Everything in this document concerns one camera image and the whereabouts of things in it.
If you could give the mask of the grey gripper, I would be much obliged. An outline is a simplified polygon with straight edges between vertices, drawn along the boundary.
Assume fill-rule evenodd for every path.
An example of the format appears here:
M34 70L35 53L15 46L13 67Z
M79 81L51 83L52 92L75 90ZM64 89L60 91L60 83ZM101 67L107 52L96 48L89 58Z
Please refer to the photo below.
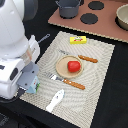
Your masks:
M18 79L17 84L21 88L27 90L32 84L38 71L39 67L35 63L30 62L26 67L23 68L22 75Z

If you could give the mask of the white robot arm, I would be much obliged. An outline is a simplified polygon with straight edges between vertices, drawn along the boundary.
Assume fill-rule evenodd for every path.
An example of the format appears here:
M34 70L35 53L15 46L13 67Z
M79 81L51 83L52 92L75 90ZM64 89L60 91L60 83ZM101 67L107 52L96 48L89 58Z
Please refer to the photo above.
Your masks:
M26 91L36 74L40 54L35 36L25 36L23 22L33 19L38 0L0 0L0 97L12 99Z

